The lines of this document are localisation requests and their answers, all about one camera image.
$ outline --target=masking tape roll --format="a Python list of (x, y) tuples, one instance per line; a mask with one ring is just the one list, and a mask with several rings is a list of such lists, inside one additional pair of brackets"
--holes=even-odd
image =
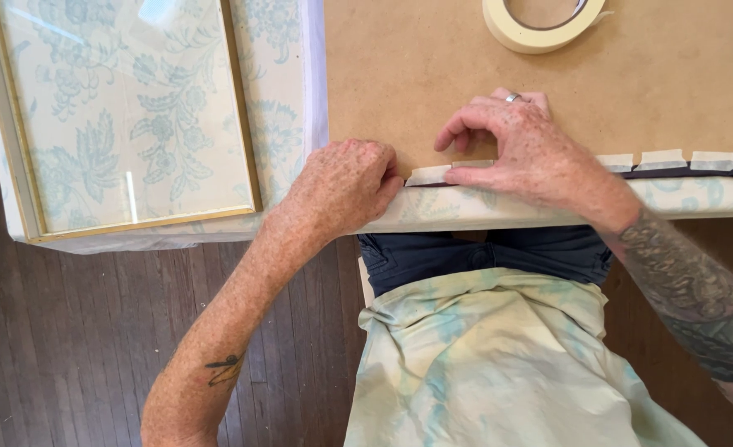
[(507, 0), (482, 0), (482, 14), (493, 36), (512, 51), (542, 54), (567, 45), (592, 25), (605, 0), (581, 0), (566, 22), (550, 28), (523, 25), (510, 14)]

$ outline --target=navy shorts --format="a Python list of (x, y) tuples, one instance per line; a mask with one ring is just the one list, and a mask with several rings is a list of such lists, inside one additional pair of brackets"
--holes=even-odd
[(601, 285), (612, 251), (589, 225), (490, 230), (485, 242), (451, 232), (358, 235), (376, 297), (414, 281), (492, 267)]

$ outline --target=forearm tattoo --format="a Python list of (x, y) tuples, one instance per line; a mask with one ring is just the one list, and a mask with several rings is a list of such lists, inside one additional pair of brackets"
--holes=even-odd
[(204, 365), (205, 368), (210, 369), (224, 368), (211, 378), (208, 385), (213, 387), (220, 383), (228, 382), (228, 387), (230, 389), (233, 388), (237, 382), (237, 378), (239, 377), (239, 371), (242, 371), (242, 356), (237, 357), (235, 355), (231, 355), (226, 357), (222, 362), (214, 362)]
[(603, 235), (676, 340), (733, 402), (733, 274), (642, 209), (617, 235)]

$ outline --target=glass pane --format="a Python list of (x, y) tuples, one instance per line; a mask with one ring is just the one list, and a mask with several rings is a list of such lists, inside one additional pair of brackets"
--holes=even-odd
[(219, 0), (0, 16), (45, 232), (252, 208)]

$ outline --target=wooden floor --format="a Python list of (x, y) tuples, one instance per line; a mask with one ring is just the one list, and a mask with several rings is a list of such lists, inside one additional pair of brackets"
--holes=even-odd
[[(733, 219), (680, 225), (733, 268)], [(234, 269), (245, 243), (67, 255), (13, 242), (0, 197), (0, 446), (140, 445), (150, 384)], [(253, 334), (220, 445), (341, 445), (365, 341), (352, 237), (327, 246)], [(616, 265), (607, 344), (711, 446), (733, 408)]]

